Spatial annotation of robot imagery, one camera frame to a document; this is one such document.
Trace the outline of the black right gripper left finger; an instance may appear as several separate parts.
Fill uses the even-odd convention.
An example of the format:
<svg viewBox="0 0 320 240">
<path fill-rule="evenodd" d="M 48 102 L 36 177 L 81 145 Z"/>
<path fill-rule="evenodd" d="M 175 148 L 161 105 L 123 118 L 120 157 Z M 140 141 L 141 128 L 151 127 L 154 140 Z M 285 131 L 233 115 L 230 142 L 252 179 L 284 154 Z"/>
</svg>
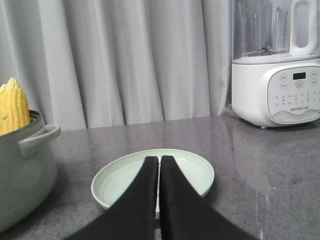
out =
<svg viewBox="0 0 320 240">
<path fill-rule="evenodd" d="M 153 240 L 159 160 L 147 156 L 120 198 L 67 240 Z"/>
</svg>

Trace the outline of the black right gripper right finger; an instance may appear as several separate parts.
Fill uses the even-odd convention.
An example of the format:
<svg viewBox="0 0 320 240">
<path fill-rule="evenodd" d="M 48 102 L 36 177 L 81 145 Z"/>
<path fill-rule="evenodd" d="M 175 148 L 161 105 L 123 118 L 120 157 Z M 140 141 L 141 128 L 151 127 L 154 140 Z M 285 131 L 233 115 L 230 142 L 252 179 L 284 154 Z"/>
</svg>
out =
<svg viewBox="0 0 320 240">
<path fill-rule="evenodd" d="M 163 240 L 254 240 L 194 190 L 173 156 L 161 158 L 159 219 Z"/>
</svg>

